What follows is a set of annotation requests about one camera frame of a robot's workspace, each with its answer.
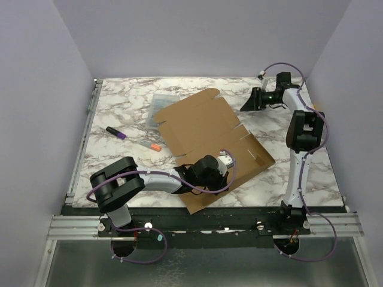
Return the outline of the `brown cardboard box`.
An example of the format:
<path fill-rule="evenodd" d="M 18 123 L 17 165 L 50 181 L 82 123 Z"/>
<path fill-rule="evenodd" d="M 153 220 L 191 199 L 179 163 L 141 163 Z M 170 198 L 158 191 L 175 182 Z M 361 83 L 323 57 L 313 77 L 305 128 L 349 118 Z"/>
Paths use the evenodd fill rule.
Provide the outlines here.
<path fill-rule="evenodd" d="M 236 160 L 229 171 L 233 191 L 275 164 L 216 88 L 202 90 L 159 110 L 158 131 L 179 165 L 194 164 L 206 155 L 226 149 Z"/>

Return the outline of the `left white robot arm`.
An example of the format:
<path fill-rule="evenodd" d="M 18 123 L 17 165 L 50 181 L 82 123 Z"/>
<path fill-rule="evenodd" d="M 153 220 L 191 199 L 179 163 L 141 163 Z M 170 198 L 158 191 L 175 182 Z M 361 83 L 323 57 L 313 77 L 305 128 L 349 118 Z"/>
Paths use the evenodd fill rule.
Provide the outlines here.
<path fill-rule="evenodd" d="M 219 194 L 232 185 L 228 181 L 230 169 L 235 172 L 236 163 L 227 151 L 168 170 L 149 169 L 137 165 L 133 157 L 124 157 L 90 177 L 92 190 L 87 199 L 97 204 L 100 213 L 108 215 L 116 234 L 125 236 L 132 229 L 127 202 L 141 191 Z"/>

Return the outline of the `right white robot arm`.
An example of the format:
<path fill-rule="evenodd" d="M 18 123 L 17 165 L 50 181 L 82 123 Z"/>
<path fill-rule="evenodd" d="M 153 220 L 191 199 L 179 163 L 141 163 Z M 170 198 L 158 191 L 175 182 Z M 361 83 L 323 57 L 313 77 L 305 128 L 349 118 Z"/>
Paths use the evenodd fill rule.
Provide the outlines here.
<path fill-rule="evenodd" d="M 321 148 L 324 114 L 316 112 L 303 100 L 301 86 L 291 82 L 290 72 L 276 75 L 274 91 L 266 91 L 265 74 L 265 71 L 259 73 L 257 79 L 261 86 L 252 88 L 249 99 L 240 111 L 262 111 L 269 106 L 288 108 L 292 113 L 286 135 L 286 146 L 290 150 L 288 184 L 275 218 L 276 229 L 288 234 L 296 225 L 302 225 L 309 213 L 305 203 L 308 170 L 313 153 Z"/>

